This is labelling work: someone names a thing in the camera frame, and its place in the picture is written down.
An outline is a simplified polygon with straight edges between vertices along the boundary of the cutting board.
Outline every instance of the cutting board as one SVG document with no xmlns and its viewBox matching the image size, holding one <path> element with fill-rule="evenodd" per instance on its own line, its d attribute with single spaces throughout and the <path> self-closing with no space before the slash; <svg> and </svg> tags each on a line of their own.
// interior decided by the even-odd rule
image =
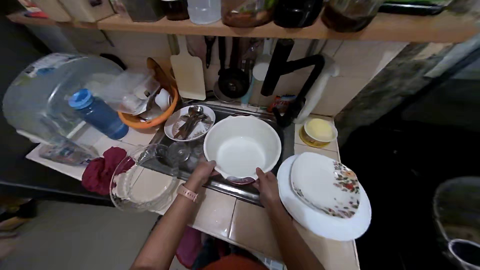
<svg viewBox="0 0 480 270">
<path fill-rule="evenodd" d="M 204 67 L 200 58 L 191 56 L 185 36 L 177 35 L 180 54 L 170 56 L 180 96 L 205 100 Z"/>
</svg>

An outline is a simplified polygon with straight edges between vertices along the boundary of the floor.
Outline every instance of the floor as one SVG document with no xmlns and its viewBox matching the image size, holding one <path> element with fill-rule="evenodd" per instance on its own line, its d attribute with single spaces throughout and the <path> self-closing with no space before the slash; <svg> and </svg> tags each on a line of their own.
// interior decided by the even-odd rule
<svg viewBox="0 0 480 270">
<path fill-rule="evenodd" d="M 38 216 L 18 229 L 15 251 L 0 270 L 128 269 L 158 215 L 44 201 Z M 171 270 L 185 268 L 176 260 Z"/>
</svg>

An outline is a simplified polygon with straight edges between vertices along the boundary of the black faucet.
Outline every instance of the black faucet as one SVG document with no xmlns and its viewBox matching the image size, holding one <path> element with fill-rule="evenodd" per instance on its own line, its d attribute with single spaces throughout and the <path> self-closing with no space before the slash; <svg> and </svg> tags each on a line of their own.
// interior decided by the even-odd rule
<svg viewBox="0 0 480 270">
<path fill-rule="evenodd" d="M 283 116 L 280 115 L 280 112 L 277 108 L 273 108 L 276 122 L 281 127 L 289 126 L 293 122 L 293 119 L 298 116 L 303 107 L 303 104 L 305 104 L 305 96 L 307 95 L 315 80 L 322 72 L 322 69 L 325 65 L 325 59 L 320 54 L 315 54 L 294 61 L 287 61 L 290 52 L 292 51 L 293 44 L 295 44 L 293 39 L 279 39 L 276 42 L 275 50 L 272 55 L 272 60 L 270 61 L 270 66 L 268 67 L 264 84 L 262 86 L 262 95 L 267 97 L 273 94 L 273 91 L 275 90 L 275 86 L 278 83 L 280 76 L 311 65 L 315 65 L 315 67 L 310 73 L 307 81 L 305 81 L 305 84 L 300 90 L 300 93 L 297 95 L 297 98 L 292 103 L 290 103 L 287 111 Z"/>
</svg>

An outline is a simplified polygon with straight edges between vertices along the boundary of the stainless steel sink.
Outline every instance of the stainless steel sink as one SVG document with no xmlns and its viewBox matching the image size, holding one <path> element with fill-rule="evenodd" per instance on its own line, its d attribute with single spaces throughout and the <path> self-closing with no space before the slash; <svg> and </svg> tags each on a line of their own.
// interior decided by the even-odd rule
<svg viewBox="0 0 480 270">
<path fill-rule="evenodd" d="M 218 122 L 230 115 L 253 115 L 262 119 L 267 124 L 271 125 L 275 131 L 278 133 L 280 137 L 280 141 L 282 142 L 282 153 L 280 155 L 280 159 L 278 160 L 277 164 L 273 168 L 272 172 L 276 175 L 280 164 L 287 159 L 288 157 L 294 154 L 293 146 L 295 140 L 295 125 L 292 124 L 286 128 L 281 128 L 275 122 L 275 118 L 271 114 L 267 113 L 257 113 L 248 110 L 241 110 L 236 108 L 218 106 L 218 105 L 211 105 L 205 104 L 202 102 L 197 102 L 194 104 L 205 105 L 210 107 L 216 116 L 215 122 Z M 195 163 L 198 160 L 198 157 L 203 154 L 203 142 L 204 139 L 195 140 L 192 142 L 187 142 L 187 144 L 191 148 L 191 156 L 189 160 L 180 164 L 180 172 L 178 178 L 182 180 L 187 180 L 190 174 L 192 173 Z M 165 146 L 170 146 L 174 143 L 173 140 L 168 138 L 164 131 L 163 127 L 160 127 L 157 134 L 153 137 L 151 144 L 163 144 Z M 172 175 L 172 168 L 169 166 L 169 162 L 163 159 L 157 160 L 150 160 L 143 164 L 144 167 L 161 172 L 164 174 Z M 256 204 L 261 206 L 259 199 L 258 191 L 251 185 L 238 185 L 229 182 L 228 180 L 224 179 L 221 175 L 216 175 L 210 177 L 209 181 L 204 185 L 206 188 L 210 188 L 231 196 L 234 196 L 240 200 Z"/>
</svg>

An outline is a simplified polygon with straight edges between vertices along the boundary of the wristwatch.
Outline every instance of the wristwatch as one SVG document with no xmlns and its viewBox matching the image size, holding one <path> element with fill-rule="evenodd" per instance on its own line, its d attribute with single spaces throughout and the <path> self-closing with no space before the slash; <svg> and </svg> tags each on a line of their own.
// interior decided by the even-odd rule
<svg viewBox="0 0 480 270">
<path fill-rule="evenodd" d="M 183 186 L 183 184 L 180 184 L 178 189 L 177 189 L 177 194 L 183 195 L 187 197 L 188 199 L 197 202 L 198 194 L 195 192 L 191 191 L 190 189 L 186 188 Z"/>
</svg>

